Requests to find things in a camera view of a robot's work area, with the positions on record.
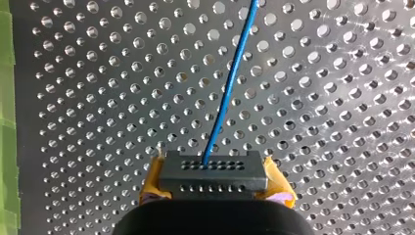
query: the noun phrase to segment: wire insulation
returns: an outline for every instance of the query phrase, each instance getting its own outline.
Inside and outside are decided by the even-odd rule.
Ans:
[[[208,164],[208,158],[210,157],[210,152],[213,149],[213,145],[216,142],[217,135],[219,134],[220,127],[225,119],[226,112],[229,106],[229,101],[232,97],[232,88],[235,83],[236,74],[238,72],[239,65],[241,64],[242,56],[245,52],[245,46],[247,45],[248,37],[250,35],[251,27],[254,24],[255,15],[258,9],[258,0],[252,0],[250,5],[250,10],[248,12],[247,20],[245,21],[244,28],[241,33],[241,37],[236,48],[234,60],[232,62],[231,70],[229,71],[228,79],[225,85],[225,92],[220,102],[219,113],[217,114],[216,121],[214,122],[213,130],[211,131],[210,138],[207,141],[207,146],[202,158],[202,164]]]

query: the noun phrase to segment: black object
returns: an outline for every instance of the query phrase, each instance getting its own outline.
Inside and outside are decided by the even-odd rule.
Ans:
[[[135,208],[113,235],[312,235],[294,210],[269,201],[160,200]]]
[[[181,156],[168,151],[159,176],[162,191],[174,199],[252,199],[266,189],[267,177],[258,151],[246,156],[210,156],[202,165],[201,156]]]

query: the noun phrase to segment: perforated metal sheet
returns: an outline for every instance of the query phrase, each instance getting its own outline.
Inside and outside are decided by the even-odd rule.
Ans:
[[[11,2],[22,234],[111,233],[205,147],[249,1]],[[215,151],[273,155],[316,234],[415,232],[414,1],[260,5]]]

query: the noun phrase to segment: green plastic edge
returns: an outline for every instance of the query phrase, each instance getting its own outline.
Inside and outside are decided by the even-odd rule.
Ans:
[[[12,15],[0,0],[0,235],[18,235],[21,227]]]

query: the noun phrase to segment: blue cable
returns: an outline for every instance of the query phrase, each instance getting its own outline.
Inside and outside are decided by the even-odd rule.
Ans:
[[[256,11],[258,9],[258,0],[252,0],[250,5],[250,11],[248,13],[248,18],[245,21],[244,28],[239,39],[238,46],[236,48],[234,60],[232,62],[231,70],[229,71],[228,79],[225,85],[225,93],[223,94],[222,101],[220,102],[220,109],[217,115],[216,121],[214,122],[213,130],[211,131],[210,138],[207,141],[207,146],[205,148],[204,156],[202,158],[202,164],[208,164],[208,158],[210,157],[210,152],[213,149],[213,145],[216,142],[217,135],[219,134],[220,126],[222,125],[227,108],[229,106],[229,101],[232,96],[232,87],[235,83],[236,73],[241,64],[242,56],[245,52],[245,46],[247,45],[248,36],[250,35],[251,27],[254,24]]]

